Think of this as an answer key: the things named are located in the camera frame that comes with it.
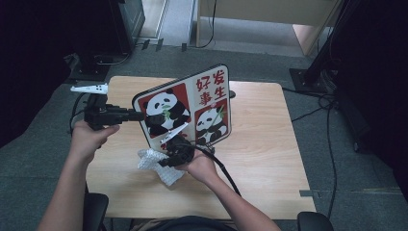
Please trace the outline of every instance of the panda sign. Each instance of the panda sign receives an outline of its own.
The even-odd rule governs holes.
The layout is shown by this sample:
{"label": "panda sign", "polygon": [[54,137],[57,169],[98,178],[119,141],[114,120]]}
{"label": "panda sign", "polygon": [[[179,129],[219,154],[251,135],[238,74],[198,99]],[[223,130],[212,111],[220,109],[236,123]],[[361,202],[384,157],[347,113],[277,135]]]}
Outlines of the panda sign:
{"label": "panda sign", "polygon": [[180,132],[187,141],[214,144],[231,133],[228,68],[212,66],[137,94],[132,101],[145,119],[140,126],[151,148],[166,150],[161,140],[168,131],[187,124]]}

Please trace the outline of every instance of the gray carpet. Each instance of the gray carpet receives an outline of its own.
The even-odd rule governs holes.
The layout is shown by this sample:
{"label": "gray carpet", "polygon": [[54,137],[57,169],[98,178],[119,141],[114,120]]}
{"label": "gray carpet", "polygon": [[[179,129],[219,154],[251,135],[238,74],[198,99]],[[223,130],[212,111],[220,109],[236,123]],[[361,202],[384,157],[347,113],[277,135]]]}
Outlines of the gray carpet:
{"label": "gray carpet", "polygon": [[[279,57],[180,47],[155,46],[137,51],[115,75],[183,77],[213,64],[226,64],[231,80],[279,83],[292,89],[289,68],[307,68],[306,58]],[[69,148],[68,120],[78,93],[57,88],[28,130],[0,149],[0,230],[34,230],[56,186]],[[291,118],[319,107],[315,97],[285,91]],[[306,116],[293,128],[317,210],[327,214],[333,190],[326,137],[327,111]],[[353,139],[340,111],[330,114],[330,137],[338,173],[331,221],[336,230],[408,230],[408,205],[392,171],[378,158],[353,151]],[[295,220],[277,220],[283,230],[296,230]],[[115,230],[127,230],[129,219],[115,219]]]}

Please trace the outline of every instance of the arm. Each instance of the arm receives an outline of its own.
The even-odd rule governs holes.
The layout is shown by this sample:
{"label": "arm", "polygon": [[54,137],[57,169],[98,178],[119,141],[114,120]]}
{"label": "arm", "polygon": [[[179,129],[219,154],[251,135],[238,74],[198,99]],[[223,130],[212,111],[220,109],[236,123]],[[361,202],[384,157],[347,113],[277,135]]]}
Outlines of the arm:
{"label": "arm", "polygon": [[188,165],[179,167],[212,190],[240,231],[280,230],[267,215],[236,194],[217,174],[214,162],[196,151]]}
{"label": "arm", "polygon": [[82,230],[86,174],[96,149],[119,130],[111,126],[92,131],[84,121],[75,124],[72,143],[51,202],[38,230]]}

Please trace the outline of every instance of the left hand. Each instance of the left hand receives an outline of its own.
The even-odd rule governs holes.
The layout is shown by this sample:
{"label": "left hand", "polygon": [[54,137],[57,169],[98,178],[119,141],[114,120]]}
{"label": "left hand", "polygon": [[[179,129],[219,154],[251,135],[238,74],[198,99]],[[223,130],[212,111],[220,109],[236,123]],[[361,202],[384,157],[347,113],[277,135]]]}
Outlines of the left hand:
{"label": "left hand", "polygon": [[104,144],[108,140],[108,136],[116,133],[119,128],[119,125],[113,125],[93,131],[83,120],[76,122],[68,157],[77,164],[88,165],[93,160],[96,149]]}

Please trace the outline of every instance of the hand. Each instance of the hand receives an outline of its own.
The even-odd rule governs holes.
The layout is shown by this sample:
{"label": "hand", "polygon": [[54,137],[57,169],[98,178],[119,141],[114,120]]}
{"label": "hand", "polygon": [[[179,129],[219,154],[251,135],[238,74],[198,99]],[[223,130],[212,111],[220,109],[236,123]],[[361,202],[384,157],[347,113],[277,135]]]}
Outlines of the hand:
{"label": "hand", "polygon": [[179,166],[177,169],[187,171],[196,180],[206,185],[219,178],[214,161],[199,150],[194,151],[194,157],[190,163]]}
{"label": "hand", "polygon": [[108,140],[108,136],[119,130],[119,125],[93,131],[83,120],[75,123],[68,157],[77,164],[88,165],[97,148]]}

